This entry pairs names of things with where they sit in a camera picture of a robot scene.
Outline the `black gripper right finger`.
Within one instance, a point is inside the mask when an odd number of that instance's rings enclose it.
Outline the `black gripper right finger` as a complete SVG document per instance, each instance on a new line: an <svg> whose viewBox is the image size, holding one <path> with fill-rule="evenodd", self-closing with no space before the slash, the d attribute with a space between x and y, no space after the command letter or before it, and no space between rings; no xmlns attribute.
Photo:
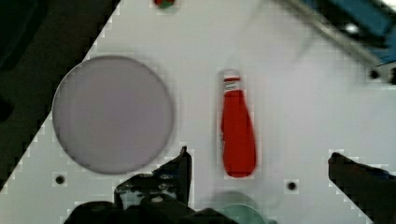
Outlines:
<svg viewBox="0 0 396 224"><path fill-rule="evenodd" d="M396 176L334 152L328 177L374 224L395 224Z"/></svg>

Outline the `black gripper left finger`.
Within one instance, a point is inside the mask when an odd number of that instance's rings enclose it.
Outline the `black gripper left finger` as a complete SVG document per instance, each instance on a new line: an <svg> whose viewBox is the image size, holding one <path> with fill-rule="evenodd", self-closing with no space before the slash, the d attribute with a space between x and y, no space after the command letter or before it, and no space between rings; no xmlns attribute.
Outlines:
<svg viewBox="0 0 396 224"><path fill-rule="evenodd" d="M187 147L148 174L114 189L114 201L77 206L64 224L237 224L222 213L189 207L192 159Z"/></svg>

